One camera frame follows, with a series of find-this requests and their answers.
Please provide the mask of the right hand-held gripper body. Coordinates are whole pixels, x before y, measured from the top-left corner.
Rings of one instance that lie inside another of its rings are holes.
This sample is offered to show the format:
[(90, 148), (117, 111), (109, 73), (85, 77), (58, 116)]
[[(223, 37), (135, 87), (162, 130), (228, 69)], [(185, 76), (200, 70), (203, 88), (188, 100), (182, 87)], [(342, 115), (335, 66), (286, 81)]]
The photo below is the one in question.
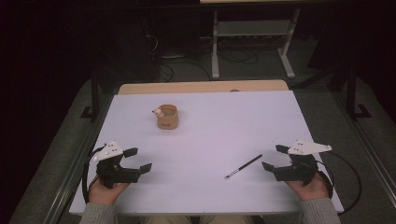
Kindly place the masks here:
[(318, 169), (318, 161), (314, 155), (331, 151), (329, 145), (296, 140), (290, 147), (288, 156), (290, 166), (277, 167), (274, 175), (277, 181), (303, 181), (306, 185), (311, 182), (315, 174), (319, 174), (330, 186), (332, 183), (322, 171)]

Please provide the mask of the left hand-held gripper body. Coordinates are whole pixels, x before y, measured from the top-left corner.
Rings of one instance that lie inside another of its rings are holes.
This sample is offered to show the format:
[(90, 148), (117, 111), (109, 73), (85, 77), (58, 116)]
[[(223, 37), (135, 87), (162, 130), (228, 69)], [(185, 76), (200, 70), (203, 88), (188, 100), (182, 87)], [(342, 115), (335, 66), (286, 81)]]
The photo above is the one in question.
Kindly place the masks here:
[(96, 162), (96, 173), (107, 188), (115, 183), (136, 183), (140, 177), (139, 169), (123, 168), (120, 162), (123, 158), (121, 146), (116, 141), (110, 141), (99, 148), (93, 157)]

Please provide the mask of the person's left hand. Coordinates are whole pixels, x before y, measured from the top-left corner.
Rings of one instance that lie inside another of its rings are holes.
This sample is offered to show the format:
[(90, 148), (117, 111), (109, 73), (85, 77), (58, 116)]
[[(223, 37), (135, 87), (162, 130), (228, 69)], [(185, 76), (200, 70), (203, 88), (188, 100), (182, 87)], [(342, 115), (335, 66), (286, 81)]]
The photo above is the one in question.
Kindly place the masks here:
[(129, 187), (129, 183), (116, 183), (112, 188), (103, 185), (100, 178), (92, 181), (89, 189), (89, 202), (114, 205), (119, 196)]

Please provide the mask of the person's right hand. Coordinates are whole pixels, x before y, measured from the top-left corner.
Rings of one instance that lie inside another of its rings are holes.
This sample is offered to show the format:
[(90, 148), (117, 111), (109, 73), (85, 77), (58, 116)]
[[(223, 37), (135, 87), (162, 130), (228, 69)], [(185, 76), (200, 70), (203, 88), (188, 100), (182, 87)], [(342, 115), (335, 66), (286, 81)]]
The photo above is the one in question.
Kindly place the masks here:
[(301, 201), (311, 201), (330, 197), (326, 182), (319, 174), (315, 174), (311, 182), (305, 186), (299, 181), (287, 181), (286, 184)]

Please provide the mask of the black pen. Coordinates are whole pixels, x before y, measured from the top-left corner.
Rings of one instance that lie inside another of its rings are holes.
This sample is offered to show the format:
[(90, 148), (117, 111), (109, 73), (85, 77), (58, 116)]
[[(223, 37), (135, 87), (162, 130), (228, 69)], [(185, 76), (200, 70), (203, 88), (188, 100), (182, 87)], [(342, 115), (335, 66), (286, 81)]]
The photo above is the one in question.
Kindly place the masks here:
[(262, 154), (256, 156), (255, 158), (251, 159), (250, 161), (246, 162), (245, 164), (241, 165), (240, 167), (238, 167), (237, 169), (235, 169), (234, 171), (232, 171), (231, 173), (229, 173), (228, 175), (224, 176), (224, 179), (228, 179), (230, 177), (232, 177), (233, 175), (237, 174), (238, 172), (242, 171), (243, 169), (245, 169), (246, 167), (248, 167), (251, 163), (253, 163), (254, 161), (257, 161), (258, 159), (260, 159), (262, 157)]

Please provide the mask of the black metal stand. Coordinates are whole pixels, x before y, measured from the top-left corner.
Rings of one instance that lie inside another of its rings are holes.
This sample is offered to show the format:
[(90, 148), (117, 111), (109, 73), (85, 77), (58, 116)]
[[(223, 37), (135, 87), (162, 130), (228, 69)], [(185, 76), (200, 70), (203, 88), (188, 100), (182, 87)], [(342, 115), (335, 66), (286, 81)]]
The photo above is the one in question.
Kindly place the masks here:
[(357, 74), (354, 67), (350, 66), (346, 87), (346, 112), (353, 120), (370, 118), (371, 114), (367, 108), (364, 105), (356, 104), (356, 89)]
[(99, 113), (99, 83), (97, 80), (96, 71), (91, 74), (91, 101), (90, 106), (85, 106), (80, 117), (82, 119), (90, 119), (95, 121)]

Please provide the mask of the white table mat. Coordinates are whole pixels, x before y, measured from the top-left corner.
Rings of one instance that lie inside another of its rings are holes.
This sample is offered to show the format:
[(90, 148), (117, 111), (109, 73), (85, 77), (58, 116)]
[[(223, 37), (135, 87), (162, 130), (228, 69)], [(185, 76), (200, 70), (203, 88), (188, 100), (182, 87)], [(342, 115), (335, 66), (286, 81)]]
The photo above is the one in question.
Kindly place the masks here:
[[(162, 130), (152, 111), (175, 105), (178, 126)], [(137, 147), (127, 168), (151, 163), (118, 198), (127, 216), (276, 214), (300, 209), (262, 162), (287, 166), (276, 145), (308, 141), (311, 133), (292, 91), (131, 94), (113, 98), (96, 144)], [(228, 179), (241, 165), (262, 157)]]

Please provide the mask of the wooden table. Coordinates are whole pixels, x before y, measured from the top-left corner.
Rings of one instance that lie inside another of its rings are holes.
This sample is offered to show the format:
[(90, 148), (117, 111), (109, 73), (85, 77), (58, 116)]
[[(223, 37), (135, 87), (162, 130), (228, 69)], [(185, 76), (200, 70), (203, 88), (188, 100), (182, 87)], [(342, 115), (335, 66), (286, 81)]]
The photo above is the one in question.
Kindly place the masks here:
[(230, 91), (287, 91), (288, 89), (289, 87), (287, 83), (281, 79), (142, 83), (124, 84), (120, 87), (118, 95)]

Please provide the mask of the aluminium rail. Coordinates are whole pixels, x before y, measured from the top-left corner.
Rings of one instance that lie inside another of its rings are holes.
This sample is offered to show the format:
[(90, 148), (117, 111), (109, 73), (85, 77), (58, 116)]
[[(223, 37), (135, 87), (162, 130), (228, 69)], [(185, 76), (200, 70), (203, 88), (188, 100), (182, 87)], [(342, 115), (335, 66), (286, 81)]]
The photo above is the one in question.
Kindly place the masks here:
[(355, 116), (347, 112), (347, 100), (342, 94), (336, 93), (333, 98), (358, 138), (363, 155), (383, 190), (396, 207), (396, 124), (371, 96), (366, 103), (356, 105)]
[(57, 224), (78, 191), (85, 161), (96, 144), (113, 96), (99, 96), (95, 118), (82, 117), (84, 111), (93, 108), (91, 96), (79, 96), (76, 100), (50, 147), (53, 155), (48, 156), (49, 168), (55, 171), (49, 174), (49, 179), (59, 180), (60, 185), (42, 224)]

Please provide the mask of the white metal desk frame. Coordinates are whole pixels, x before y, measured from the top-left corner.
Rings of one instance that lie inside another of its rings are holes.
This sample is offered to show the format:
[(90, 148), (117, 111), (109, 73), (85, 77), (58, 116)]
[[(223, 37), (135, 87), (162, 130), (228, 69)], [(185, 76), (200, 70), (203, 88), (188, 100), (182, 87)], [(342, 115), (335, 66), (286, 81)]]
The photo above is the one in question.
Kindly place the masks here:
[(292, 40), (297, 21), (301, 10), (296, 8), (292, 17), (288, 20), (269, 20), (269, 21), (219, 21), (218, 12), (214, 12), (212, 53), (211, 53), (211, 73), (212, 78), (219, 80), (219, 55), (218, 38), (233, 36), (283, 36), (285, 42), (281, 48), (277, 49), (279, 59), (283, 65), (286, 76), (294, 79), (295, 74), (292, 70), (288, 50)]

